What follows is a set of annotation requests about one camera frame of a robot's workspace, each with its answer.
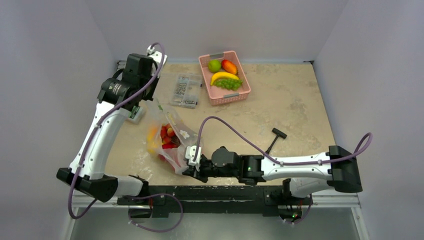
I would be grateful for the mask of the clear plastic bag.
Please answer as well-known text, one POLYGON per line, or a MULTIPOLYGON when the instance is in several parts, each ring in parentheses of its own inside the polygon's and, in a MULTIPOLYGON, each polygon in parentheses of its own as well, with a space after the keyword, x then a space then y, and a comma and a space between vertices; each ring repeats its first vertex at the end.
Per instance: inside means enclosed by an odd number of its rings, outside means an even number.
POLYGON ((178 112, 169 104, 159 103, 157 100, 147 101, 147 118, 150 126, 158 126, 157 141, 159 143, 153 157, 171 165, 175 174, 181 175, 188 168, 185 152, 186 148, 197 143, 198 132, 189 128, 178 112), (175 143, 179 146, 172 149, 162 149, 163 144, 175 143))

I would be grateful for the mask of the red fake apple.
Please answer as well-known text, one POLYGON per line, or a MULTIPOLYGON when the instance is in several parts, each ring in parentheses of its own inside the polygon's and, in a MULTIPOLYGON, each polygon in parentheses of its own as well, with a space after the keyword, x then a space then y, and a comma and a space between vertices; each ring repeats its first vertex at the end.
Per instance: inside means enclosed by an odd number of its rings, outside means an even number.
POLYGON ((179 145, 173 142, 169 142, 169 143, 165 143, 163 144, 161 147, 162 149, 166 150, 166 149, 174 149, 177 148, 179 145))

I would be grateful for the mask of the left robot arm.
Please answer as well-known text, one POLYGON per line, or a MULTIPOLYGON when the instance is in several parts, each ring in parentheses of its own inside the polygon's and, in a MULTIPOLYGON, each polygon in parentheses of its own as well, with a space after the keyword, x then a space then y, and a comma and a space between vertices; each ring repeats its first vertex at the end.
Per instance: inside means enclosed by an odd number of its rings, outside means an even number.
POLYGON ((161 70, 168 59, 159 51, 128 55, 125 67, 105 80, 97 96, 93 121, 77 156, 56 177, 74 189, 103 203, 113 197, 129 196, 138 205, 146 203, 148 183, 135 176, 105 174, 116 136, 140 101, 153 100, 161 70))

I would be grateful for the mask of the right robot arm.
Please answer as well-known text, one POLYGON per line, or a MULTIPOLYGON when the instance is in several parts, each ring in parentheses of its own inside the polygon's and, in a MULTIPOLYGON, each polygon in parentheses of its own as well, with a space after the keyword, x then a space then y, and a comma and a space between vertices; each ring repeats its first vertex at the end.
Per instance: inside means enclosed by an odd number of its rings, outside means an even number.
POLYGON ((363 190, 357 153, 350 153, 338 145, 331 145, 328 151, 312 155, 270 158, 237 154, 224 146, 207 158, 197 154, 196 149, 196 146, 187 147, 187 169, 182 175, 203 183, 209 178, 236 178, 239 183, 251 186, 286 179, 280 196, 288 204, 328 189, 340 193, 360 193, 363 190))

